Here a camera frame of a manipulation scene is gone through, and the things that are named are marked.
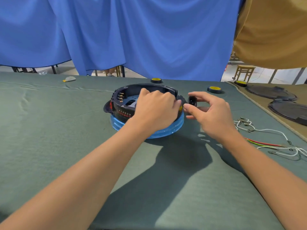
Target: red wire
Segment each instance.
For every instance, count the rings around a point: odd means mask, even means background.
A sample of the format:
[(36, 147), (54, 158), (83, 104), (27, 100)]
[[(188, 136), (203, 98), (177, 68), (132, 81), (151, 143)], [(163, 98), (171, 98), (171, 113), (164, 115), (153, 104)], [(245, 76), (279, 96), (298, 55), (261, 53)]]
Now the red wire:
[(255, 140), (253, 140), (253, 139), (248, 139), (248, 140), (253, 141), (253, 142), (255, 142), (255, 143), (260, 143), (260, 144), (265, 144), (265, 145), (270, 145), (270, 146), (282, 147), (281, 145), (278, 145), (278, 144), (262, 143), (262, 142), (255, 141)]

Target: person's left hand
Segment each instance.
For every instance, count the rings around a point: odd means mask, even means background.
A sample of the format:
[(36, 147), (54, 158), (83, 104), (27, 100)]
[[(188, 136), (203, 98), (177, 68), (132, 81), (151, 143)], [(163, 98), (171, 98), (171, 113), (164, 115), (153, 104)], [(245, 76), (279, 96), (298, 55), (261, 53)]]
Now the person's left hand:
[(142, 88), (132, 117), (152, 133), (170, 126), (178, 116), (181, 100), (170, 92), (149, 92)]

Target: table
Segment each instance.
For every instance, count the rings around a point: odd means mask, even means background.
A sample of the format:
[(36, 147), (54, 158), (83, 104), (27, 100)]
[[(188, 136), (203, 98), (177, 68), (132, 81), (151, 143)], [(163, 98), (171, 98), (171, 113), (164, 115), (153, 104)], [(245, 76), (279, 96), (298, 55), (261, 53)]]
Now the table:
[[(0, 73), (0, 218), (115, 133), (103, 105), (115, 89), (149, 79)], [(219, 86), (234, 119), (307, 143), (224, 82), (164, 80), (180, 95)], [(285, 144), (277, 134), (242, 133)], [(307, 162), (269, 157), (307, 181)], [(199, 124), (185, 120), (173, 135), (144, 142), (128, 163), (90, 229), (283, 229), (236, 160)]]

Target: hand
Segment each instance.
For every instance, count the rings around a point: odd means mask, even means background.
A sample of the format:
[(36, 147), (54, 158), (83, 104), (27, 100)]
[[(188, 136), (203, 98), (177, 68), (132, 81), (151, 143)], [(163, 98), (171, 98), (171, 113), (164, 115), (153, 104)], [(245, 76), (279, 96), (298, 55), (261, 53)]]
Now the hand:
[(132, 119), (141, 123), (151, 133), (170, 126), (178, 116), (181, 100), (176, 100), (170, 92), (149, 92), (142, 88)]
[(191, 92), (198, 102), (207, 102), (210, 107), (195, 107), (184, 104), (184, 111), (190, 113), (188, 119), (196, 119), (202, 129), (213, 139), (222, 143), (230, 135), (236, 134), (229, 104), (224, 99), (207, 92)]

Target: brown curtain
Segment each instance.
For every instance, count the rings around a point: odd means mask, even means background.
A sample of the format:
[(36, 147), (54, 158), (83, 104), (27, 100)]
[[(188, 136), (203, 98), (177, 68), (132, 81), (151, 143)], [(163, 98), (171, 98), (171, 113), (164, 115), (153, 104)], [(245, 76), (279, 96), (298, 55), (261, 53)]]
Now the brown curtain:
[(233, 51), (263, 68), (306, 67), (307, 0), (246, 0)]

